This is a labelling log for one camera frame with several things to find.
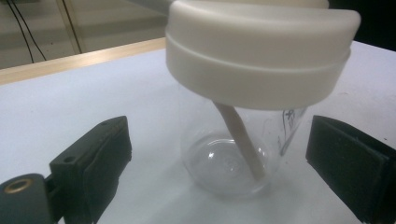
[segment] floor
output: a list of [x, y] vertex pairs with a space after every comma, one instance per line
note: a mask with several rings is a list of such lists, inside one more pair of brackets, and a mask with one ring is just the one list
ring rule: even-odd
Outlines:
[[163, 37], [166, 21], [126, 0], [0, 0], [0, 69]]

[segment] wooden stick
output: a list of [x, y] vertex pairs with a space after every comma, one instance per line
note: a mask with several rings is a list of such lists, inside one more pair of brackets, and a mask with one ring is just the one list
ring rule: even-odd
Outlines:
[[253, 174], [256, 180], [262, 179], [265, 176], [262, 162], [260, 161], [256, 149], [248, 137], [248, 132], [245, 128], [244, 122], [239, 117], [235, 108], [216, 102], [213, 102], [213, 104], [215, 104], [216, 108], [223, 117], [228, 131], [230, 132], [233, 140], [239, 148], [239, 151], [247, 162], [250, 172]]

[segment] white table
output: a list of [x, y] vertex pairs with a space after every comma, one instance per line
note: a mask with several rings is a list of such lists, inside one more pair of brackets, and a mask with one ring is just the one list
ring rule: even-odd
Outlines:
[[126, 115], [133, 159], [99, 223], [360, 223], [304, 158], [314, 114], [396, 148], [396, 52], [353, 43], [332, 95], [308, 109], [271, 188], [251, 199], [219, 198], [190, 180], [164, 49], [0, 86], [0, 183], [49, 175], [85, 132]]

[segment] metal screw hole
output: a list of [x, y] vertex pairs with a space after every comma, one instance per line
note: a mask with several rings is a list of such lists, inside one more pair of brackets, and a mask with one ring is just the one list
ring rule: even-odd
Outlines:
[[4, 189], [4, 192], [7, 194], [18, 193], [18, 192], [21, 192], [21, 191], [29, 188], [29, 186], [31, 186], [32, 183], [33, 183], [32, 179], [16, 180], [16, 181], [12, 182], [11, 184], [9, 184], [8, 186], [6, 186], [6, 188]]

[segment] white surface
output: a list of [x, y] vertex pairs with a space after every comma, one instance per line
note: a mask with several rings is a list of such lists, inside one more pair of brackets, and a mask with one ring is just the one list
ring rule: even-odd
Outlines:
[[183, 86], [218, 103], [306, 107], [332, 92], [360, 20], [352, 10], [176, 1], [166, 62]]
[[105, 119], [126, 115], [133, 159], [99, 223], [348, 223], [359, 221], [304, 158], [313, 114], [396, 147], [396, 53], [354, 43], [325, 101], [310, 107], [272, 187], [230, 200], [197, 188], [179, 159], [177, 83], [164, 50], [0, 86], [0, 182], [48, 175], [48, 164]]

